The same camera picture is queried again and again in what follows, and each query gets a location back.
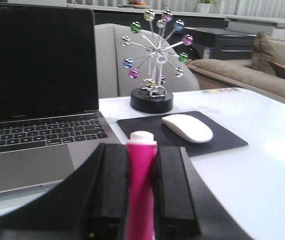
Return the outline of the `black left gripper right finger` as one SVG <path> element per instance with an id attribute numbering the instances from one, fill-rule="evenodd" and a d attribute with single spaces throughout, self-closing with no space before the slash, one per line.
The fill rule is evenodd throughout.
<path id="1" fill-rule="evenodd" d="M 202 180 L 184 147 L 160 146 L 153 171 L 157 240 L 250 240 Z"/>

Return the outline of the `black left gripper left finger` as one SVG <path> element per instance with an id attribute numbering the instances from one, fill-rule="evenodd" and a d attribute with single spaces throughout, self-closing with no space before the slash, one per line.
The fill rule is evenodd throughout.
<path id="1" fill-rule="evenodd" d="M 124 239 L 127 157 L 122 144 L 99 144 L 55 188 L 0 216 L 0 240 Z"/>

